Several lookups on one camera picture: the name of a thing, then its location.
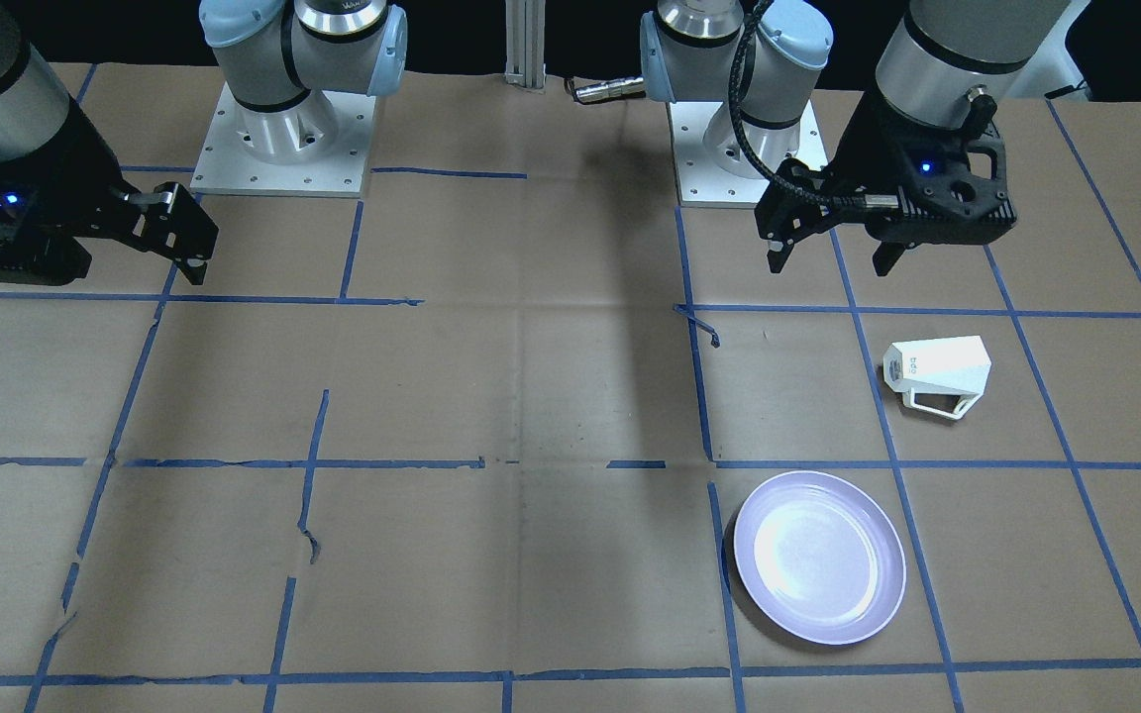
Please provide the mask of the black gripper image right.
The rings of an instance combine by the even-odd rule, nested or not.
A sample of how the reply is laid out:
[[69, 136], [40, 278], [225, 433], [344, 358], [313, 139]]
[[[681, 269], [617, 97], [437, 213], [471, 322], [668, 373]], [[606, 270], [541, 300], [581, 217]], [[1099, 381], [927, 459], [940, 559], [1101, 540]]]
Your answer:
[[907, 161], [899, 157], [911, 122], [879, 94], [861, 95], [837, 141], [836, 156], [820, 170], [785, 157], [755, 206], [767, 266], [778, 274], [793, 248], [842, 222], [859, 222], [879, 240], [871, 261], [884, 278], [913, 249], [904, 212]]

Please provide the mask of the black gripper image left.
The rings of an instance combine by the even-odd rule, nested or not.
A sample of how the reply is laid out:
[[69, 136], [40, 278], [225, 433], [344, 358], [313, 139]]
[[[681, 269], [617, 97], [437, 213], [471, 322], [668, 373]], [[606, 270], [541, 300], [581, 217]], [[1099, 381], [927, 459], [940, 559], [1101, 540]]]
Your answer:
[[113, 240], [171, 260], [187, 283], [202, 285], [218, 227], [181, 183], [141, 191], [89, 118], [68, 100], [57, 133], [38, 149], [38, 218], [68, 238]]

